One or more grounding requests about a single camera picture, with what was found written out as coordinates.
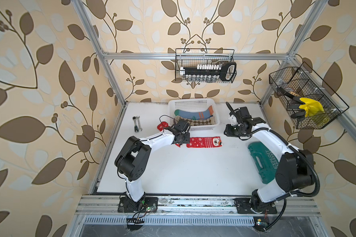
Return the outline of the red christmas sock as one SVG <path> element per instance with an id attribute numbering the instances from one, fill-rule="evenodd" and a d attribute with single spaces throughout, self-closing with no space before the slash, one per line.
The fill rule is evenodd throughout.
<path id="1" fill-rule="evenodd" d="M 165 128 L 167 128 L 169 124 L 166 121 L 162 121 L 157 125 L 157 129 L 159 131 L 163 131 Z"/>
<path id="2" fill-rule="evenodd" d="M 191 137 L 187 148 L 218 148 L 222 146 L 219 136 L 216 137 Z"/>

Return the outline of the brown argyle sock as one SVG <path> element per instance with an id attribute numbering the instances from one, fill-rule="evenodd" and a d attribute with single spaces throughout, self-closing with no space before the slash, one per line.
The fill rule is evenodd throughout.
<path id="1" fill-rule="evenodd" d="M 211 122 L 210 125 L 219 125 L 220 124 L 220 119 L 217 114 L 213 114 L 209 118 L 209 121 Z"/>
<path id="2" fill-rule="evenodd" d="M 214 117 L 210 117 L 208 119 L 187 119 L 187 118 L 183 118 L 180 116 L 176 117 L 176 120 L 184 120 L 185 122 L 189 123 L 190 126 L 207 126 L 207 125 L 215 125 L 216 122 L 214 120 Z"/>

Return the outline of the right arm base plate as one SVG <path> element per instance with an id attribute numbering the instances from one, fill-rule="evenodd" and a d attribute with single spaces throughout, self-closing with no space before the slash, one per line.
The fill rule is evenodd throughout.
<path id="1" fill-rule="evenodd" d="M 256 197 L 239 197 L 233 200 L 238 214 L 277 214 L 273 202 L 264 203 Z"/>

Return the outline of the blue striped sock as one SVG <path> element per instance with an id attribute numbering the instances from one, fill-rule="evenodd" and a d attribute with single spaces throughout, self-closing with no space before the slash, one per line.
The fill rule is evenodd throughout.
<path id="1" fill-rule="evenodd" d="M 188 111 L 183 111 L 183 110 L 175 110 L 174 111 L 175 116 L 180 116 L 183 118 L 188 118 L 188 119 L 208 119 L 214 114 L 213 107 L 210 106 L 208 107 L 207 110 L 202 111 L 202 112 L 188 112 Z"/>

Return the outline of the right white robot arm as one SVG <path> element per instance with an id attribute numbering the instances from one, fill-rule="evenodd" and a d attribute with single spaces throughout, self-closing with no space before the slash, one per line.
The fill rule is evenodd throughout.
<path id="1" fill-rule="evenodd" d="M 252 117 L 247 107 L 234 109 L 228 102 L 226 106 L 230 111 L 230 124 L 226 125 L 224 135 L 243 141 L 254 137 L 278 160 L 273 181 L 252 194 L 257 203 L 271 203 L 293 196 L 315 197 L 320 192 L 320 179 L 311 152 L 290 144 L 265 120 Z"/>

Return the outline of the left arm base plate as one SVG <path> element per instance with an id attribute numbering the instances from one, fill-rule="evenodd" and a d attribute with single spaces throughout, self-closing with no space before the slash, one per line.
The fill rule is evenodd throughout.
<path id="1" fill-rule="evenodd" d="M 120 198 L 119 213 L 155 212 L 158 208 L 157 197 L 143 197 L 138 202 L 134 202 L 128 196 Z"/>

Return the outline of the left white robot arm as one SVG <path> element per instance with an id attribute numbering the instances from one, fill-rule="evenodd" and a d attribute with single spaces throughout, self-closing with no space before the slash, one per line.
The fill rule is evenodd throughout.
<path id="1" fill-rule="evenodd" d="M 118 154 L 114 164 L 119 178 L 125 181 L 126 195 L 133 202 L 144 199 L 141 176 L 146 170 L 150 155 L 166 146 L 188 144 L 190 124 L 180 119 L 175 124 L 163 128 L 157 134 L 146 138 L 131 136 Z"/>

